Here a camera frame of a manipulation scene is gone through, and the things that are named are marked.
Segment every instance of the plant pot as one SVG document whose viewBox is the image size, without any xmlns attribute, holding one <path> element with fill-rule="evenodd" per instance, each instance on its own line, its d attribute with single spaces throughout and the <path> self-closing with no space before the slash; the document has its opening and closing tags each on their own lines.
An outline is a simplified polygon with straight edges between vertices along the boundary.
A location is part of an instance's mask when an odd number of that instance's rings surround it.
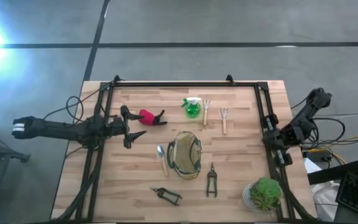
<svg viewBox="0 0 358 224">
<path fill-rule="evenodd" d="M 250 193 L 251 193 L 251 189 L 253 188 L 253 186 L 255 184 L 257 184 L 258 181 L 255 181 L 251 184 L 248 184 L 244 190 L 242 191 L 242 203 L 246 206 L 246 208 L 248 210 L 250 210 L 251 212 L 256 212 L 256 213 L 266 213 L 266 214 L 269 214 L 269 213 L 274 213 L 276 211 L 276 208 L 274 208 L 273 210 L 269 210 L 269 211 L 265 211 L 265 210 L 261 210 L 259 209 L 258 207 L 255 206 L 255 204 L 252 202 L 251 200 L 251 196 L 250 196 Z"/>
</svg>

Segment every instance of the green plant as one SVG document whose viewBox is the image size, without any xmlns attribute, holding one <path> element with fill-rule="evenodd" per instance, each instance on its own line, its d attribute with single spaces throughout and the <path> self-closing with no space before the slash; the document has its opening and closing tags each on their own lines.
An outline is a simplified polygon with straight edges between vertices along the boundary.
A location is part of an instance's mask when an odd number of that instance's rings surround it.
<svg viewBox="0 0 358 224">
<path fill-rule="evenodd" d="M 260 210 L 271 211 L 280 206 L 281 188 L 276 180 L 262 177 L 252 186 L 250 199 Z"/>
</svg>

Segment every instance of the spray nozzle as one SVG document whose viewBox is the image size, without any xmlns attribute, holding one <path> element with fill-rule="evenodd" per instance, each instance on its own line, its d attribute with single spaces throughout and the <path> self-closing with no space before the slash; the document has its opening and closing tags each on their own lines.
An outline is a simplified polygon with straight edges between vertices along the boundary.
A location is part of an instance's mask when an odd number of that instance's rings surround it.
<svg viewBox="0 0 358 224">
<path fill-rule="evenodd" d="M 199 97 L 188 97 L 188 98 L 184 98 L 183 101 L 185 102 L 181 107 L 187 106 L 189 103 L 191 103 L 192 105 L 197 104 L 199 101 L 201 100 L 201 98 Z"/>
</svg>

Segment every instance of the wooden handle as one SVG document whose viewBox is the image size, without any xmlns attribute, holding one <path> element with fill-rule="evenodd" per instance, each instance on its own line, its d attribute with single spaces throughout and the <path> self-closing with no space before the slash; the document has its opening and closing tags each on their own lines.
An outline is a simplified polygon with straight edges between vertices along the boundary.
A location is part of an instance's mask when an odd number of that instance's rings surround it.
<svg viewBox="0 0 358 224">
<path fill-rule="evenodd" d="M 223 118 L 223 134 L 226 134 L 226 118 Z"/>
<path fill-rule="evenodd" d="M 165 162 L 165 158 L 161 158 L 161 163 L 162 163 L 162 169 L 164 170 L 164 174 L 166 177 L 168 177 L 169 173 L 168 173 L 168 169 L 167 169 L 167 163 Z"/>
<path fill-rule="evenodd" d="M 204 110 L 204 126 L 206 126 L 206 117 L 208 115 L 208 110 Z"/>
</svg>

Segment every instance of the red object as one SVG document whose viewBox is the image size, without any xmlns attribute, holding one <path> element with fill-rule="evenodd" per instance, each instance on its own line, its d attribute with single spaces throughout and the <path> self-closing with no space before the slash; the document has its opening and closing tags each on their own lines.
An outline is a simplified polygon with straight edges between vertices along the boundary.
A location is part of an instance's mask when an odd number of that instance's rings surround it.
<svg viewBox="0 0 358 224">
<path fill-rule="evenodd" d="M 146 125 L 163 125 L 167 124 L 166 121 L 160 122 L 161 116 L 164 114 L 164 110 L 158 116 L 154 116 L 153 113 L 147 110 L 140 110 L 139 115 L 143 116 L 144 118 L 139 119 L 139 122 Z"/>
</svg>

